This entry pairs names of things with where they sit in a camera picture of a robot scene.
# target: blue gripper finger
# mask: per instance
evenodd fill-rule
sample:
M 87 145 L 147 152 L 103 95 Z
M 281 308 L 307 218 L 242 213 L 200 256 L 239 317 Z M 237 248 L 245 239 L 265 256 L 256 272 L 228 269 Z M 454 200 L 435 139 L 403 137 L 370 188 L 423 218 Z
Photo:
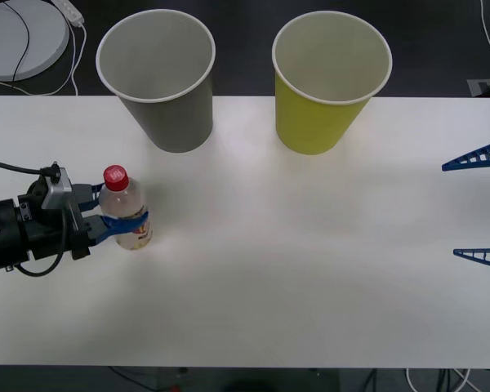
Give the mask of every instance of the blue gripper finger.
M 490 248 L 454 249 L 454 255 L 462 257 L 463 259 L 475 261 L 476 263 L 490 266 L 490 260 L 487 260 L 487 256 L 490 256 Z
M 478 167 L 490 167 L 490 145 L 485 145 L 441 166 L 444 172 Z

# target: black floor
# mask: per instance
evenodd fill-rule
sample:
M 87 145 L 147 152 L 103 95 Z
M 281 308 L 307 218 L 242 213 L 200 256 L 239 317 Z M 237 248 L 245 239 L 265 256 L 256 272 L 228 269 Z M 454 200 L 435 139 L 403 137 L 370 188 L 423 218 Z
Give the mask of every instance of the black floor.
M 322 370 L 319 376 L 308 369 L 218 369 L 193 368 L 177 378 L 174 368 L 130 367 L 122 370 L 127 376 L 160 390 L 177 384 L 181 392 L 404 392 L 411 391 L 401 369 L 379 369 L 376 388 L 370 384 L 363 391 L 369 369 L 338 371 Z M 438 371 L 412 370 L 412 383 L 420 392 L 435 392 Z M 236 381 L 248 381 L 249 387 L 239 389 Z M 474 370 L 470 381 L 482 392 L 490 392 L 490 372 Z M 454 390 L 460 380 L 452 372 Z M 447 390 L 446 382 L 442 391 Z M 143 392 L 106 367 L 0 367 L 0 392 Z M 461 392 L 471 392 L 467 385 Z
M 490 0 L 483 0 L 490 33 Z M 213 69 L 218 96 L 270 96 L 276 33 L 292 18 L 335 10 L 378 28 L 394 55 L 394 71 L 380 96 L 470 96 L 467 79 L 490 78 L 490 47 L 479 0 L 73 0 L 88 32 L 76 73 L 80 95 L 109 95 L 96 75 L 95 53 L 105 32 L 132 13 L 171 8 L 198 17 L 216 40 Z M 78 41 L 82 31 L 77 30 Z M 53 91 L 69 73 L 71 45 L 44 73 L 18 83 L 32 93 Z M 71 84 L 63 95 L 72 95 Z M 0 95 L 21 94 L 0 86 Z

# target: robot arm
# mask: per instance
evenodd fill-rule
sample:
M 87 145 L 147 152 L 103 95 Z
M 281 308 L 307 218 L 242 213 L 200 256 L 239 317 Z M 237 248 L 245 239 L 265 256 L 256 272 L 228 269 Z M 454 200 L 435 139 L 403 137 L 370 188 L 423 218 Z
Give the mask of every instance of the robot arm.
M 103 184 L 74 185 L 56 163 L 40 172 L 27 193 L 18 196 L 18 207 L 12 199 L 0 201 L 0 269 L 17 268 L 29 276 L 43 276 L 47 273 L 30 273 L 21 266 L 29 260 L 29 251 L 35 260 L 58 255 L 49 269 L 53 270 L 63 252 L 71 252 L 74 260 L 89 256 L 89 247 L 111 235 L 132 232 L 148 217 L 148 213 L 127 220 L 84 217 L 82 212 L 98 205 Z

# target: white power strip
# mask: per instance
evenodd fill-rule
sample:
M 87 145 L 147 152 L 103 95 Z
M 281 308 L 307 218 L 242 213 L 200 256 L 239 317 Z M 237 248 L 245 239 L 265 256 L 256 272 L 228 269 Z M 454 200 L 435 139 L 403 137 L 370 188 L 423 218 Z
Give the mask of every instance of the white power strip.
M 56 8 L 60 10 L 67 20 L 74 26 L 78 27 L 83 25 L 84 19 L 80 11 L 73 5 L 73 3 L 67 0 L 51 0 Z

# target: yellow paper cup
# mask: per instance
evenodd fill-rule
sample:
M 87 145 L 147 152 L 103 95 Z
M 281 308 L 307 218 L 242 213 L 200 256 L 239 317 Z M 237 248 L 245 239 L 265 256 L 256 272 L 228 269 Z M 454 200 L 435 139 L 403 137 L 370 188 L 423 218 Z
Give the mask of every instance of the yellow paper cup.
M 345 133 L 392 70 L 386 40 L 356 16 L 310 12 L 288 22 L 272 46 L 276 131 L 301 154 L 321 154 Z

